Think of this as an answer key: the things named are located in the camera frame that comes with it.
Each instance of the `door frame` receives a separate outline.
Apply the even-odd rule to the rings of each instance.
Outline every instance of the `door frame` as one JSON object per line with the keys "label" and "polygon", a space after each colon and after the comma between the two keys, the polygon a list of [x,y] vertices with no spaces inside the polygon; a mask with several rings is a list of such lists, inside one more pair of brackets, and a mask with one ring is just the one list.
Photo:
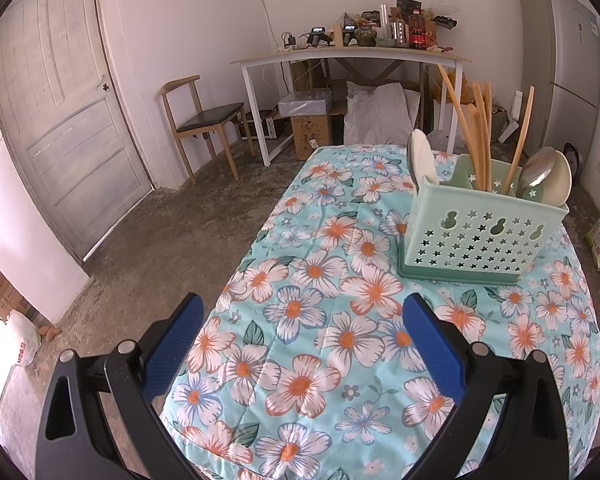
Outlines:
{"label": "door frame", "polygon": [[[136,150],[136,153],[138,154],[138,158],[140,159],[140,163],[142,164],[142,168],[144,169],[144,172],[146,173],[146,176],[149,179],[149,183],[152,186],[152,190],[154,190],[154,189],[156,189],[154,181],[152,179],[151,174],[149,173],[149,171],[147,169],[147,166],[146,166],[146,163],[144,162],[144,159],[142,158],[142,152],[141,152],[140,149],[138,149],[138,142],[136,141],[136,133],[135,133],[135,131],[132,130],[130,121],[126,117],[127,111],[126,111],[125,107],[123,107],[122,101],[120,99],[120,94],[118,92],[118,79],[117,79],[116,74],[112,70],[112,67],[111,67],[111,65],[109,63],[109,46],[108,46],[108,44],[105,41],[104,32],[102,30],[102,5],[100,3],[100,0],[93,0],[93,1],[94,1],[94,5],[95,5],[95,8],[96,8],[96,22],[98,24],[98,36],[100,38],[100,43],[102,44],[102,51],[104,53],[104,59],[105,59],[105,64],[107,66],[107,71],[109,72],[109,75],[110,75],[110,78],[111,78],[111,87],[113,88],[113,93],[115,95],[116,102],[118,103],[118,107],[120,108],[120,113],[122,114],[122,118],[123,118],[123,121],[125,123],[126,129],[129,132],[129,137],[131,138],[131,142],[132,142],[132,144],[134,146],[134,149]],[[45,207],[42,205],[42,203],[38,199],[38,196],[35,193],[35,190],[33,189],[33,186],[31,185],[29,179],[27,178],[27,175],[25,174],[25,172],[24,172],[24,170],[22,168],[22,165],[20,164],[20,161],[18,160],[18,157],[16,156],[16,151],[13,148],[13,146],[11,145],[9,137],[4,134],[5,131],[6,131],[6,127],[5,127],[5,125],[4,125],[3,121],[2,121],[2,114],[1,113],[0,113],[0,130],[2,131],[2,140],[4,140],[4,143],[5,143],[6,147],[7,147],[7,150],[9,152],[10,157],[11,157],[11,161],[12,161],[13,165],[15,166],[16,170],[18,171],[18,175],[20,176],[20,179],[21,179],[22,183],[24,184],[24,187],[26,188],[27,193],[29,194],[29,197],[31,198],[32,202],[35,204],[37,210],[42,215],[42,218],[45,219],[46,224],[53,231],[54,235],[56,236],[56,238],[58,239],[58,241],[62,244],[62,246],[64,247],[64,249],[71,255],[71,257],[81,267],[83,267],[84,266],[84,261],[82,260],[82,258],[80,256],[78,256],[78,254],[75,252],[74,248],[71,247],[71,244],[69,243],[69,241],[61,233],[60,229],[58,228],[58,226],[56,225],[56,223],[54,222],[54,220],[47,213]],[[106,238],[113,231],[113,228],[116,227],[118,225],[118,223],[120,222],[120,220],[122,220],[125,216],[126,216],[126,213],[124,215],[122,215],[122,217],[119,218],[115,222],[115,224],[113,224],[113,226],[110,229],[107,230],[107,232],[104,234],[104,236],[94,245],[94,248],[96,248],[101,243],[101,241],[104,238]]]}

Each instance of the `metal screw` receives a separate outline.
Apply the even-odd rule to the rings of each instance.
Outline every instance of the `metal screw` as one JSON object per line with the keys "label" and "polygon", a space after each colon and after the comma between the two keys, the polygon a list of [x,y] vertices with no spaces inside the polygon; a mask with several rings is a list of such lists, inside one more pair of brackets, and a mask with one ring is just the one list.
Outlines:
{"label": "metal screw", "polygon": [[60,362],[68,363],[71,359],[74,358],[74,351],[68,348],[67,350],[62,351],[60,354]]}
{"label": "metal screw", "polygon": [[136,347],[136,342],[131,341],[131,339],[125,339],[122,343],[118,345],[118,352],[121,354],[129,354]]}
{"label": "metal screw", "polygon": [[546,362],[546,354],[541,350],[534,350],[534,361],[536,361],[536,363]]}
{"label": "metal screw", "polygon": [[474,352],[474,354],[479,355],[480,357],[484,357],[489,353],[489,347],[480,342],[472,344],[471,350]]}

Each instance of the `wooden chair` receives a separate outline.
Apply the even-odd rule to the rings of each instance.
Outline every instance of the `wooden chair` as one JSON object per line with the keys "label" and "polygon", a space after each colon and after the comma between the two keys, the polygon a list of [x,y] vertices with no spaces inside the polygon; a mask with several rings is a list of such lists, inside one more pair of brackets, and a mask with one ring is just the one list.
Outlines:
{"label": "wooden chair", "polygon": [[[191,165],[187,160],[187,155],[182,147],[181,139],[184,137],[202,135],[203,139],[206,140],[206,146],[209,150],[209,155],[211,155],[211,158],[216,158],[216,150],[214,149],[209,132],[217,131],[220,135],[222,146],[224,147],[224,154],[229,161],[229,167],[231,168],[231,172],[234,174],[234,179],[240,180],[238,178],[238,170],[235,167],[234,157],[231,154],[231,148],[229,147],[229,143],[226,140],[226,135],[224,134],[224,125],[233,118],[237,118],[238,114],[240,114],[242,118],[242,125],[244,126],[244,131],[247,135],[247,142],[249,143],[251,155],[255,155],[255,151],[253,150],[253,141],[251,140],[251,132],[249,131],[249,124],[247,122],[247,115],[244,113],[244,103],[232,103],[230,105],[223,105],[216,108],[210,108],[209,110],[203,110],[202,105],[200,104],[198,91],[196,90],[196,81],[198,79],[200,79],[199,75],[193,75],[183,79],[176,79],[176,81],[169,81],[160,89],[160,95],[162,96],[162,102],[164,103],[164,110],[167,113],[167,118],[169,119],[169,124],[171,125],[171,133],[173,134],[173,139],[176,141],[182,161],[187,168],[191,182],[195,184],[196,180],[193,178],[193,171],[191,171]],[[182,123],[180,126],[176,126],[176,123],[173,120],[173,114],[171,113],[169,100],[167,99],[167,94],[186,84],[189,84],[191,97],[193,98],[193,105],[196,108],[196,114],[188,121]]]}

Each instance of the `floral tablecloth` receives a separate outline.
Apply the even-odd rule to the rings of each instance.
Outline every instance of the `floral tablecloth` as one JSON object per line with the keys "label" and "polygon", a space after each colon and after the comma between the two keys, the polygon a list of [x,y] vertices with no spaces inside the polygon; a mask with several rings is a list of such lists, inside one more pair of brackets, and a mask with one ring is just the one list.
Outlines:
{"label": "floral tablecloth", "polygon": [[[450,177],[455,158],[436,154]],[[225,286],[160,416],[211,478],[397,480],[453,406],[402,324],[419,292],[470,342],[550,359],[584,466],[600,416],[600,334],[560,227],[517,285],[410,281],[395,271],[414,187],[401,146],[314,152]],[[478,466],[496,398],[462,468]]]}

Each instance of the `metal spoon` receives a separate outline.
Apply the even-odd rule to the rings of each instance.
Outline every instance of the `metal spoon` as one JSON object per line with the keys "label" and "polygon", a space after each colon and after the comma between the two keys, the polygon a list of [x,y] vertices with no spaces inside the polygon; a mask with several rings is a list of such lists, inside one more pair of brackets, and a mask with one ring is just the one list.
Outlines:
{"label": "metal spoon", "polygon": [[413,134],[409,135],[409,139],[407,139],[407,163],[409,165],[409,176],[411,177],[411,181],[413,185],[416,187],[416,191],[420,190],[418,186],[418,180],[416,179],[416,170],[413,165],[413,146],[411,145],[411,139]]}
{"label": "metal spoon", "polygon": [[535,152],[520,171],[516,196],[521,198],[529,187],[537,186],[547,178],[555,164],[555,150],[545,146]]}

